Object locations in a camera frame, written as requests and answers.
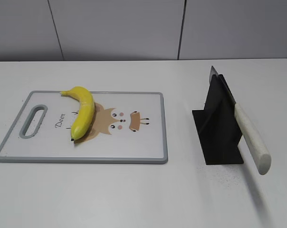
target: cutting board handle hole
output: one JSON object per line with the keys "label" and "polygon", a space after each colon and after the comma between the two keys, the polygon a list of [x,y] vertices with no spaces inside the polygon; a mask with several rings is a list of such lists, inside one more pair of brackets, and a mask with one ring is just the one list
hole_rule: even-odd
{"label": "cutting board handle hole", "polygon": [[44,104],[33,107],[20,130],[19,136],[23,139],[33,137],[38,132],[47,110],[48,108]]}

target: white wall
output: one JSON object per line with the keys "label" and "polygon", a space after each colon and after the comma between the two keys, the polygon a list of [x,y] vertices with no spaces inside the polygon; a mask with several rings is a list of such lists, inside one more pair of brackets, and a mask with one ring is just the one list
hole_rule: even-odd
{"label": "white wall", "polygon": [[50,0],[65,60],[177,59],[184,0]]}
{"label": "white wall", "polygon": [[180,59],[287,57],[287,0],[188,0]]}
{"label": "white wall", "polygon": [[62,60],[46,0],[0,0],[0,61]]}

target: gray cutting board rim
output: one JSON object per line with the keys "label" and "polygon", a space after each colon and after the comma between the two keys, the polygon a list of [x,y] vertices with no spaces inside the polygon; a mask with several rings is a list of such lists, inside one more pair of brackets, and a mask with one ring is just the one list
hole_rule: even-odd
{"label": "gray cutting board rim", "polygon": [[162,132],[162,157],[44,157],[44,156],[1,156],[1,151],[5,146],[5,143],[10,137],[16,123],[23,114],[23,111],[27,107],[27,104],[31,100],[32,96],[36,93],[41,94],[59,94],[60,91],[32,91],[21,110],[19,111],[15,121],[11,125],[7,132],[3,142],[0,145],[0,162],[32,162],[32,163],[146,163],[146,164],[164,164],[168,161],[167,142],[166,142],[166,128],[165,128],[165,116],[164,116],[164,101],[163,95],[159,92],[95,92],[91,93],[97,95],[157,95],[159,96],[159,108],[160,108],[160,121]]}

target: white cutting board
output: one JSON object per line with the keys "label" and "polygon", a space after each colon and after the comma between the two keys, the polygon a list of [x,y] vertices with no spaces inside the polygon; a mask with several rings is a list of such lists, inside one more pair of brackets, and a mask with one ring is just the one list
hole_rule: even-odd
{"label": "white cutting board", "polygon": [[[0,162],[167,162],[161,93],[92,94],[98,111],[93,130],[87,141],[74,143],[70,127],[79,102],[58,91],[31,92],[0,146]],[[22,126],[37,105],[47,107],[41,126],[33,137],[22,138]]]}

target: white knife handle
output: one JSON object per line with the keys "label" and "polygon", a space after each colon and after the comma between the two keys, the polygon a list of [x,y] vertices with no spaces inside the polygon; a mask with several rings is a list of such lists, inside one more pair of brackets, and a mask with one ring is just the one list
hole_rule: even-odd
{"label": "white knife handle", "polygon": [[234,106],[234,116],[244,135],[258,172],[261,175],[266,174],[271,165],[271,156],[266,145],[262,141],[257,129],[238,103]]}

